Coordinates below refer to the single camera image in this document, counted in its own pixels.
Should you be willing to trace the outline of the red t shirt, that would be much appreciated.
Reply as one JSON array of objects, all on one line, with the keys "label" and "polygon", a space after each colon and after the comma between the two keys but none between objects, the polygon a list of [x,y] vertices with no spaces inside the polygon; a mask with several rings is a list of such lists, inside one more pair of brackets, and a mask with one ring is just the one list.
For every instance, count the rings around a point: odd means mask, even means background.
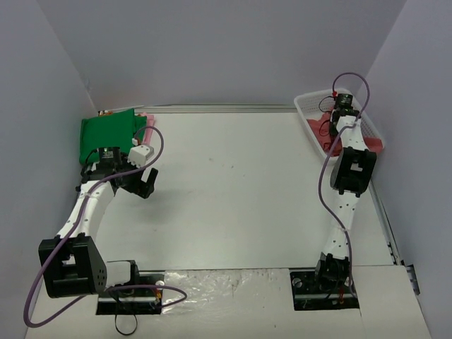
[{"label": "red t shirt", "polygon": [[[327,154],[333,144],[333,140],[329,134],[329,120],[330,112],[325,112],[322,114],[319,120],[307,119],[307,122],[314,132],[316,140],[319,142],[322,150]],[[383,150],[383,143],[379,138],[364,137],[364,142],[368,149],[372,152],[380,154]]]}]

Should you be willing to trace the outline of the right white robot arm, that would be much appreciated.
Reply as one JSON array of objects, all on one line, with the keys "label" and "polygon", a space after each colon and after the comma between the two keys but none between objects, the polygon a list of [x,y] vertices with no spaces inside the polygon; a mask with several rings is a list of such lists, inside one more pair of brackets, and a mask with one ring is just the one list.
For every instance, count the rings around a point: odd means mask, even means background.
[{"label": "right white robot arm", "polygon": [[313,274],[315,287],[331,295],[344,284],[352,286],[352,228],[357,203],[367,190],[377,154],[364,142],[361,130],[361,112],[352,106],[353,96],[347,93],[333,93],[334,106],[330,117],[329,132],[333,138],[331,151],[342,145],[331,175],[330,187],[335,192],[333,207],[327,206],[322,196],[322,182],[319,179],[318,193],[323,207],[332,216],[332,229],[321,252]]}]

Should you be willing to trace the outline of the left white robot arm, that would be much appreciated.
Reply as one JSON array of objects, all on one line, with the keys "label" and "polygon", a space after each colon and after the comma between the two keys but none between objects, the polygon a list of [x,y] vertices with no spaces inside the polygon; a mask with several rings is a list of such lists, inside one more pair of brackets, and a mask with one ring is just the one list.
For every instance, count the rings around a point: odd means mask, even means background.
[{"label": "left white robot arm", "polygon": [[153,147],[138,145],[128,154],[118,147],[99,148],[94,169],[82,175],[79,195],[66,224],[57,235],[38,247],[47,294],[51,298],[100,295],[117,286],[125,295],[142,287],[133,260],[106,262],[95,238],[107,206],[123,189],[148,198],[155,189],[158,170],[149,167],[157,159]]}]

